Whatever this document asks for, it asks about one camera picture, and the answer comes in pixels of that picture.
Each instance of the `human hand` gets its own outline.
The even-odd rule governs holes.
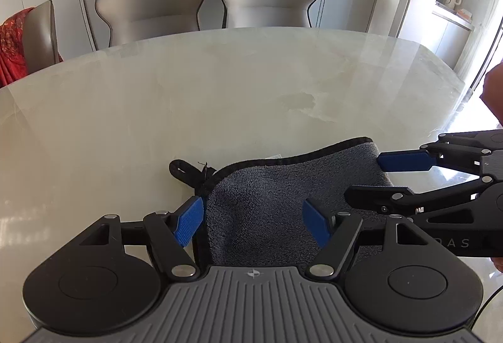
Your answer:
[[[491,258],[491,260],[495,265],[495,268],[500,272],[503,272],[503,258]]]
[[[482,102],[503,124],[503,63],[496,65],[485,76]]]

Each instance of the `logo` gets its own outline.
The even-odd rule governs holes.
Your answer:
[[[256,278],[257,276],[260,276],[262,274],[262,272],[259,272],[258,270],[253,268],[252,270],[249,270],[248,272],[246,272],[246,274],[248,276],[251,276],[252,278]]]
[[[449,239],[449,241],[448,241],[448,242],[446,242],[446,241],[447,241],[447,239],[445,239],[445,240],[443,240],[443,239],[441,239],[441,238],[435,238],[435,239],[436,239],[436,240],[437,240],[437,241],[438,241],[441,245],[443,245],[443,246],[446,246],[446,245],[447,245],[447,248],[448,248],[448,247],[454,247],[454,248],[459,248],[459,247],[461,247],[461,248],[468,248],[468,247],[470,246],[470,238],[463,238],[463,239],[461,240],[461,245],[460,245],[460,242],[459,242],[459,240],[458,240],[458,239],[453,239],[453,238],[451,238],[451,239]]]

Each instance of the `marble table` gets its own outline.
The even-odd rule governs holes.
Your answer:
[[[483,341],[500,342],[503,335],[503,291],[495,291],[494,297],[486,302],[475,320],[472,330]]]
[[[356,136],[381,151],[417,148],[436,140],[463,96],[417,43],[293,28],[140,41],[0,89],[0,341],[33,330],[23,281],[82,229],[192,195],[169,174],[171,160],[218,169]],[[449,183],[439,171],[392,180],[416,191]]]

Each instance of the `gray ribbed grip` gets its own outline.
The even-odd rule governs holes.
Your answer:
[[[69,337],[40,329],[25,343],[480,343],[462,329],[418,339],[368,324],[332,284],[311,282],[293,267],[212,267],[197,282],[173,285],[152,313],[126,330]]]
[[[489,156],[483,156],[482,176],[490,175],[498,181],[503,181],[503,150],[495,150]]]

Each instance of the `blue gripper pad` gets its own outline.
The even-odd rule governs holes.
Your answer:
[[[384,172],[426,172],[437,165],[437,160],[426,150],[405,150],[383,152],[377,163]]]
[[[203,199],[192,196],[174,214],[178,215],[178,226],[173,232],[174,237],[182,247],[186,247],[203,222]]]
[[[330,224],[309,200],[302,203],[302,221],[319,247],[323,248],[332,236]]]

